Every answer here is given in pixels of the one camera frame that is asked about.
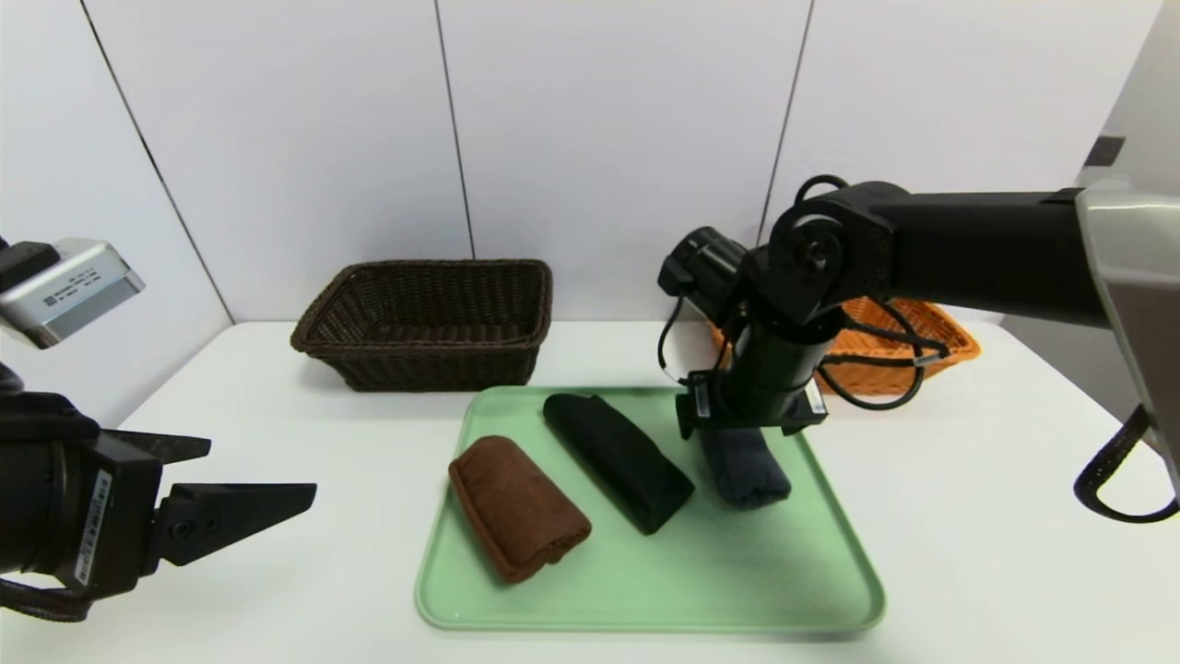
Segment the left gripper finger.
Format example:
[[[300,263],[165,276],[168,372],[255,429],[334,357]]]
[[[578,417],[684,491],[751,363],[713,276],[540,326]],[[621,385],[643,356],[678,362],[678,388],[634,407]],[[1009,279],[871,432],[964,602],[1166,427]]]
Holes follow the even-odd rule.
[[[173,484],[148,538],[148,574],[185,566],[299,517],[317,484]]]
[[[184,434],[122,430],[109,430],[107,433],[114,440],[133,445],[136,449],[158,458],[160,464],[181,464],[190,461],[190,459],[206,456],[212,446],[212,441],[206,440],[206,438],[184,436]]]

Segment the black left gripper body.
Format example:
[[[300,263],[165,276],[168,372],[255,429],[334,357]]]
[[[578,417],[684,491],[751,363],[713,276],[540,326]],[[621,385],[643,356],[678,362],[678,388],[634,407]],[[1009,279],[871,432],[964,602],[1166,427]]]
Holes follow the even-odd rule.
[[[96,440],[4,443],[4,573],[50,576],[68,598],[135,589],[148,559],[163,464]]]

